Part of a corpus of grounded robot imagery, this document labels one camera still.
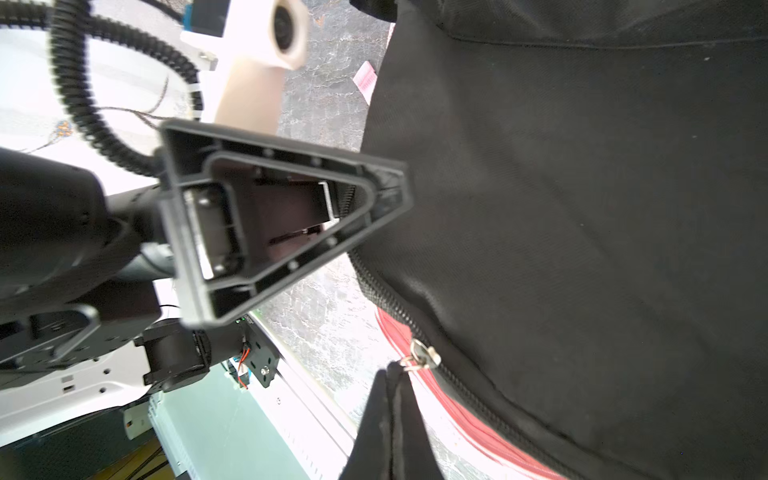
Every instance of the zipper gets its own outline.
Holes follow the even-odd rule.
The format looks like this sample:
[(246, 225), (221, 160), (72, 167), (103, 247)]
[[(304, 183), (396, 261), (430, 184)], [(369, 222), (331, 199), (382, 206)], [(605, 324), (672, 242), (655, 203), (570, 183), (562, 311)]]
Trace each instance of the zipper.
[[(352, 202), (355, 197), (355, 189), (356, 187), (354, 185), (350, 185), (347, 191), (344, 193), (344, 198), (339, 205), (339, 215), (341, 217), (346, 217), (349, 214), (349, 209), (352, 206)], [(354, 248), (347, 252), (347, 254), (349, 255), (349, 260), (352, 262), (352, 266), (355, 269), (358, 278), (362, 277), (363, 283), (366, 285), (368, 290), (370, 290), (369, 293), (372, 293), (372, 295), (369, 295), (371, 300), (376, 305), (384, 309), (389, 315), (392, 315), (392, 317), (397, 321), (406, 324), (411, 329), (411, 357), (414, 358), (411, 362), (407, 362), (406, 365), (414, 366), (413, 363), (416, 362), (416, 365), (414, 366), (415, 368), (413, 368), (413, 370), (422, 368), (432, 368), (437, 370), (440, 372), (442, 378), (445, 379), (462, 397), (464, 402), (466, 402), (467, 405), (471, 406), (476, 412), (478, 412), (482, 417), (482, 420), (484, 420), (485, 423), (487, 423), (491, 428), (499, 432), (504, 432), (505, 436), (513, 439), (517, 446), (523, 445), (521, 448), (525, 447), (525, 451), (540, 461), (543, 465), (554, 469), (556, 472), (562, 472), (574, 480), (586, 480), (583, 475), (564, 465), (544, 450), (541, 450), (530, 440), (528, 440), (528, 438), (518, 432), (517, 429), (509, 425), (504, 420), (501, 420), (494, 412), (491, 412), (488, 407), (485, 406), (483, 401), (480, 400), (474, 393), (472, 393), (472, 391), (466, 385), (464, 385), (464, 383), (451, 370), (449, 370), (445, 364), (441, 362), (440, 355), (437, 354), (434, 347), (429, 346), (429, 339), (426, 337), (423, 330), (416, 324), (416, 322), (413, 321), (413, 318), (411, 318), (408, 312), (406, 312), (406, 309), (403, 308), (402, 304), (390, 293), (389, 288), (382, 285), (381, 282), (379, 282), (373, 276), (371, 271), (368, 270), (365, 265), (363, 265), (360, 256), (357, 253), (357, 249)], [(434, 362), (433, 359), (433, 361), (430, 362), (430, 360), (424, 356), (415, 354), (413, 340), (421, 343), (421, 346), (424, 346), (425, 349), (431, 349), (431, 351), (434, 352), (434, 354), (437, 356), (437, 361)], [(408, 359), (409, 357), (402, 359), (401, 365), (402, 362)]]

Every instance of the cable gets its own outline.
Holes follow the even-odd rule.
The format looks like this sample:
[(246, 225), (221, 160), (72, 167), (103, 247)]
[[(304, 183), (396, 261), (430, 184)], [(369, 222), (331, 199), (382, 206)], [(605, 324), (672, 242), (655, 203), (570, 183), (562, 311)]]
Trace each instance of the cable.
[(133, 108), (125, 108), (125, 107), (99, 107), (98, 110), (99, 111), (104, 111), (104, 110), (126, 111), (129, 113), (132, 113), (133, 115), (136, 116), (136, 118), (141, 120), (149, 128), (153, 130), (157, 130), (157, 125), (150, 122), (148, 120), (149, 118), (152, 118), (153, 120), (170, 120), (171, 118), (173, 118), (173, 117), (161, 117), (159, 115), (153, 114), (163, 103), (163, 100), (165, 99), (165, 94), (167, 92), (168, 92), (168, 76), (165, 77), (165, 82), (163, 83), (163, 90), (160, 92), (160, 97), (157, 99), (154, 106), (149, 110), (139, 111), (139, 110), (134, 110)]
[(176, 23), (184, 23), (184, 17), (181, 13), (173, 10), (170, 5), (165, 5), (163, 2), (158, 2), (157, 0), (139, 0), (139, 2), (146, 3), (150, 7), (155, 7), (157, 10), (160, 10), (165, 15), (175, 20)]
[(153, 35), (103, 17), (91, 17), (87, 0), (57, 0), (54, 8), (36, 3), (0, 2), (0, 25), (51, 27), (51, 62), (59, 93), (73, 122), (109, 161), (152, 177), (154, 159), (123, 144), (94, 106), (85, 67), (85, 35), (123, 45), (165, 64), (190, 85), (195, 118), (203, 110), (197, 68), (176, 48)]
[(109, 476), (107, 477), (107, 479), (106, 479), (106, 480), (110, 480), (110, 478), (112, 478), (112, 477), (114, 477), (115, 475), (117, 475), (118, 473), (120, 473), (120, 471), (121, 471), (123, 468), (125, 468), (125, 467), (126, 467), (128, 464), (129, 464), (129, 463), (131, 463), (131, 460), (133, 460), (134, 458), (136, 458), (136, 456), (137, 456), (139, 453), (141, 453), (141, 451), (139, 451), (139, 452), (134, 452), (134, 454), (133, 454), (133, 455), (131, 455), (131, 457), (130, 457), (128, 460), (126, 460), (126, 462), (125, 462), (125, 465), (121, 466), (120, 468), (118, 468), (117, 470), (115, 470), (114, 472), (112, 472), (112, 475), (109, 475)]
[(129, 476), (125, 477), (125, 480), (130, 480), (130, 479), (131, 479), (131, 478), (133, 478), (133, 477), (134, 477), (134, 475), (136, 475), (138, 472), (141, 472), (141, 470), (142, 470), (142, 469), (144, 469), (144, 467), (146, 467), (147, 465), (149, 465), (149, 462), (151, 462), (152, 460), (154, 460), (154, 458), (155, 458), (156, 456), (158, 456), (158, 455), (160, 454), (160, 452), (162, 452), (162, 451), (163, 451), (163, 447), (160, 447), (160, 448), (158, 448), (157, 450), (155, 450), (154, 452), (152, 452), (152, 453), (151, 453), (151, 454), (150, 454), (150, 455), (149, 455), (147, 458), (145, 458), (145, 459), (144, 459), (144, 461), (141, 463), (141, 465), (139, 465), (138, 467), (136, 467), (136, 469), (135, 469), (134, 471), (132, 471), (132, 472), (131, 472), (131, 474), (130, 474)]
[(243, 383), (243, 380), (240, 379), (240, 366), (243, 365), (243, 362), (245, 361), (245, 358), (248, 356), (249, 353), (250, 353), (250, 348), (246, 350), (245, 353), (240, 357), (240, 363), (237, 364), (237, 371), (235, 372), (237, 374), (237, 381), (240, 382), (240, 384), (245, 387), (245, 390), (248, 390), (248, 385)]
[(147, 480), (147, 478), (150, 478), (157, 470), (160, 470), (165, 465), (168, 465), (168, 460), (164, 461), (163, 463), (160, 463), (157, 467), (151, 469), (149, 472), (143, 474), (141, 477), (136, 478), (136, 480)]

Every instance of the black bag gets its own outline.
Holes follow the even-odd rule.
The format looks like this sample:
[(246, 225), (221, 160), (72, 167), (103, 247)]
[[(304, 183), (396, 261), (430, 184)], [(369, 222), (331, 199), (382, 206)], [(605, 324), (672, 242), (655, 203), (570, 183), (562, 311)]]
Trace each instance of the black bag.
[(397, 13), (362, 151), (415, 192), (364, 291), (569, 478), (768, 478), (766, 4), (416, 4), (356, 2)]
[(355, 446), (339, 480), (359, 478), (443, 480), (411, 379), (398, 363), (376, 373)]

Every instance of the metal zipper pull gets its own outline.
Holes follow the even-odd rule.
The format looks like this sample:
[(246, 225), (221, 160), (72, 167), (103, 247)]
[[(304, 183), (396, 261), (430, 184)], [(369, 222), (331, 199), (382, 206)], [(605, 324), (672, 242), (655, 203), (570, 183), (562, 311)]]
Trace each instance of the metal zipper pull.
[(411, 354), (400, 360), (400, 365), (406, 372), (417, 372), (421, 369), (434, 369), (442, 359), (434, 346), (427, 347), (418, 339), (411, 339)]

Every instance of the black corrugated cable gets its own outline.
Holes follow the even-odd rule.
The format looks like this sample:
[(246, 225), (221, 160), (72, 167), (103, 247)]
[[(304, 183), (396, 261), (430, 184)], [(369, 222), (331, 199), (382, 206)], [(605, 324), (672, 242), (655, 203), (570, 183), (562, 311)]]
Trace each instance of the black corrugated cable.
[(85, 64), (85, 35), (123, 45), (158, 60), (190, 85), (195, 117), (203, 110), (197, 68), (168, 43), (108, 18), (90, 16), (87, 0), (37, 3), (0, 2), (0, 26), (51, 28), (51, 63), (67, 112), (91, 145), (108, 160), (136, 174), (155, 176), (154, 159), (123, 144), (96, 110)]

